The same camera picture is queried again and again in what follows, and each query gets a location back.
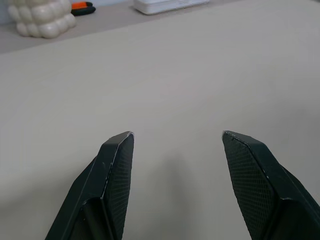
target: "white container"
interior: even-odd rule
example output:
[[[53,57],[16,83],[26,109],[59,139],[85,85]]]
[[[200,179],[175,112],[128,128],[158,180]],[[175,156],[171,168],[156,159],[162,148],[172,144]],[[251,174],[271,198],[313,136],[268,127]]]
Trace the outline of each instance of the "white container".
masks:
[[[144,14],[152,15],[208,2],[209,0],[134,0],[134,8]]]
[[[8,0],[16,30],[25,37],[56,38],[76,25],[69,0]]]

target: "table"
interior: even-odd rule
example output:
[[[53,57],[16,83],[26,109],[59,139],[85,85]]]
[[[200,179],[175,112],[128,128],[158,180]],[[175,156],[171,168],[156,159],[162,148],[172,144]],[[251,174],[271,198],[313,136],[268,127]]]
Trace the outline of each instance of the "table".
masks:
[[[319,203],[319,22],[314,1],[243,0],[1,54],[1,239],[44,239],[127,130],[124,240],[250,238],[223,130],[266,143]]]

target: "bubble-shaped vase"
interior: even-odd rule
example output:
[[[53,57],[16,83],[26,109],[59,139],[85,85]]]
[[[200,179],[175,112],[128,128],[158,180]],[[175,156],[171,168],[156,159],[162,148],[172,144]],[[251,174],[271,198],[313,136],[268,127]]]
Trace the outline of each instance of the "bubble-shaped vase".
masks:
[[[16,30],[25,37],[53,39],[76,25],[69,0],[8,0]]]

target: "white box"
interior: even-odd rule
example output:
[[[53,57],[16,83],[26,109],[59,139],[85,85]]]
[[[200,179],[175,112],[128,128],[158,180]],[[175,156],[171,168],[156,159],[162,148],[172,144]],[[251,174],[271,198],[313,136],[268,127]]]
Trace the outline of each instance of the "white box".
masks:
[[[209,0],[134,0],[133,6],[146,15],[152,15],[208,2]]]

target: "carbon fiber texture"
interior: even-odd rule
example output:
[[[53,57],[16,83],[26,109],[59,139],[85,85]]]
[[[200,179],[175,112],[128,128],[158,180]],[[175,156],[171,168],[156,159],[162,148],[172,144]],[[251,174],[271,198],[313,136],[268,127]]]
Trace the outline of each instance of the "carbon fiber texture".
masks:
[[[250,149],[231,135],[223,135],[231,182],[253,240],[263,239],[272,216],[275,194]]]
[[[116,239],[124,233],[129,201],[134,137],[130,135],[120,144],[105,190],[105,201]]]

